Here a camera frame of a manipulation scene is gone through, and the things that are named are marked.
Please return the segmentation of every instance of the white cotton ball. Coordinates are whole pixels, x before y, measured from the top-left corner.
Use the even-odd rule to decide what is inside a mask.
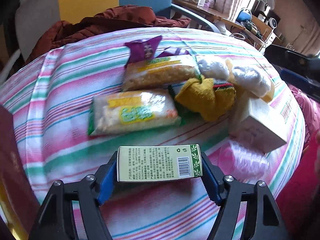
[[[228,79],[230,72],[223,59],[214,55],[197,56],[196,58],[199,70],[206,78]]]
[[[271,89],[270,79],[259,69],[252,66],[234,66],[232,73],[238,85],[263,97]]]

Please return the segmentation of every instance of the rust colored jacket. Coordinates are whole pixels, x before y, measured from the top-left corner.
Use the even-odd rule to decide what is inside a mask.
[[[67,21],[56,22],[38,40],[25,64],[30,63],[51,49],[69,43],[119,30],[141,27],[181,27],[186,28],[189,18],[167,19],[156,16],[150,7],[126,5],[109,8],[94,17],[83,18],[77,24]]]

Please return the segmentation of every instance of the striped tablecloth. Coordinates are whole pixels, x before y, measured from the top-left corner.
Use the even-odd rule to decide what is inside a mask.
[[[14,118],[20,157],[36,197],[42,202],[52,182],[65,183],[95,173],[120,145],[200,145],[212,154],[226,142],[227,120],[188,120],[183,127],[134,132],[119,136],[87,136],[92,97],[120,91],[129,49],[124,42],[162,35],[156,51],[167,47],[187,49],[193,55],[215,54],[237,65],[263,69],[276,86],[270,105],[284,117],[288,143],[268,155],[270,168],[261,178],[274,196],[284,187],[299,163],[305,123],[287,85],[263,55],[244,41],[202,30],[140,28],[118,31],[68,44],[42,55],[0,87],[0,104]],[[206,239],[218,207],[212,203],[200,178],[151,183],[115,195],[102,208],[114,239]],[[85,239],[80,211],[74,204],[80,238]],[[240,236],[241,206],[234,239]]]

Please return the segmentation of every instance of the purple package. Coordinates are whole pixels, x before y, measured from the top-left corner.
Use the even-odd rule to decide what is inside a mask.
[[[130,57],[127,64],[153,59],[161,39],[162,36],[160,35],[150,40],[143,39],[126,42],[124,45],[130,49]]]
[[[186,49],[168,47],[158,57],[170,57],[170,56],[178,56],[178,55],[190,55],[190,53]]]

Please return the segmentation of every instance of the screw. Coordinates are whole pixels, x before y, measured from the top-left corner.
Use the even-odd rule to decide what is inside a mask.
[[[60,179],[58,179],[58,180],[55,180],[55,181],[54,181],[53,185],[55,185],[55,186],[60,186],[61,183],[62,183],[62,181],[61,181]]]
[[[87,175],[87,176],[85,177],[85,179],[88,180],[88,181],[92,181],[92,180],[94,180],[94,175],[92,175],[92,174]]]
[[[265,187],[267,184],[266,184],[264,181],[259,180],[259,181],[258,181],[258,185],[259,185],[260,187]]]
[[[232,182],[234,180],[234,178],[231,175],[225,176],[224,179],[228,182]]]

